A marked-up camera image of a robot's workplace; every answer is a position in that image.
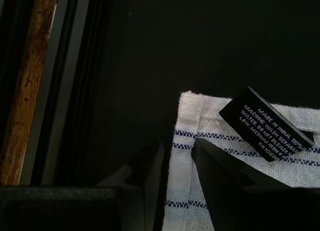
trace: striped cloth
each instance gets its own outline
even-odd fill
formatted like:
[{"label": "striped cloth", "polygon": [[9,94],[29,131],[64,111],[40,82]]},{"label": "striped cloth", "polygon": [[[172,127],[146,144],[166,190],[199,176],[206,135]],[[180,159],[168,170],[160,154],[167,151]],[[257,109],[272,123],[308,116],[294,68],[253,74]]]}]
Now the striped cloth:
[{"label": "striped cloth", "polygon": [[219,115],[230,100],[192,92],[181,95],[169,164],[163,231],[214,230],[191,158],[197,137],[291,187],[320,187],[320,110],[273,105],[298,129],[313,132],[316,147],[267,162]]}]

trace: black label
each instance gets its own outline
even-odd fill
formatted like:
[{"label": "black label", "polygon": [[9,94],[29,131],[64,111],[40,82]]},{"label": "black label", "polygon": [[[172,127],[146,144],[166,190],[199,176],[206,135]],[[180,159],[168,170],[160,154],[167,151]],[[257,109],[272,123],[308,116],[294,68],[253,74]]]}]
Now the black label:
[{"label": "black label", "polygon": [[268,162],[315,145],[250,87],[219,114]]}]

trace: blue stripe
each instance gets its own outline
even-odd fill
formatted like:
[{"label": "blue stripe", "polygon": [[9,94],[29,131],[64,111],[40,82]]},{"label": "blue stripe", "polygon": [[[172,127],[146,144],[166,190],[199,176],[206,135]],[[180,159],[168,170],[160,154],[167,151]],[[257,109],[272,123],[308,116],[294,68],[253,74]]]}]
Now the blue stripe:
[{"label": "blue stripe", "polygon": [[[232,135],[224,135],[220,133],[209,133],[209,132],[199,132],[198,134],[187,132],[187,131],[181,131],[176,130],[174,132],[175,135],[183,136],[183,137],[190,137],[190,138],[210,138],[210,139],[218,139],[218,140],[228,140],[228,141],[237,141],[237,142],[243,142],[246,143],[246,141],[238,136],[232,136]],[[308,152],[320,154],[320,148],[318,147],[311,147],[307,150]]]},{"label": "blue stripe", "polygon": [[[177,149],[181,149],[181,150],[191,150],[192,149],[191,145],[180,144],[180,143],[175,143],[175,142],[173,143],[173,147],[177,148]],[[240,150],[235,150],[232,148],[228,148],[228,149],[224,148],[223,150],[231,155],[240,155],[240,156],[257,157],[257,158],[260,157],[260,155],[254,151],[240,151]],[[306,159],[295,158],[292,156],[283,157],[283,158],[279,159],[279,161],[293,163],[293,164],[301,164],[301,165],[320,167],[320,162],[318,162],[318,161],[310,161],[310,160],[306,160]]]},{"label": "blue stripe", "polygon": [[195,206],[195,207],[208,209],[208,206],[205,203],[198,202],[198,201],[195,201],[195,200],[188,200],[188,203],[187,202],[166,200],[165,201],[165,205],[168,206],[168,207],[175,207],[175,208],[186,208],[186,209],[188,209],[189,206]]}]

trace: wooden strip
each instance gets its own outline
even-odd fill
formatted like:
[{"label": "wooden strip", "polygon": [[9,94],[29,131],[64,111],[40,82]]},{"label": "wooden strip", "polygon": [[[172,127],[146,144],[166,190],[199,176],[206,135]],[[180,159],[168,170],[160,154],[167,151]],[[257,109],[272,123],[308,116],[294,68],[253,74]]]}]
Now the wooden strip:
[{"label": "wooden strip", "polygon": [[0,152],[0,184],[18,185],[58,0],[35,0]]}]

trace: dark background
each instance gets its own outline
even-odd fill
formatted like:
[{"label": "dark background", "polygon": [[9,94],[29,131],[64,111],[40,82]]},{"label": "dark background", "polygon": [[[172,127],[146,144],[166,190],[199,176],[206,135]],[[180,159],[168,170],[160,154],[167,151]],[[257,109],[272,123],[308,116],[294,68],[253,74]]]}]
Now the dark background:
[{"label": "dark background", "polygon": [[181,92],[320,108],[318,0],[112,0],[77,182],[154,140],[172,144]]}]

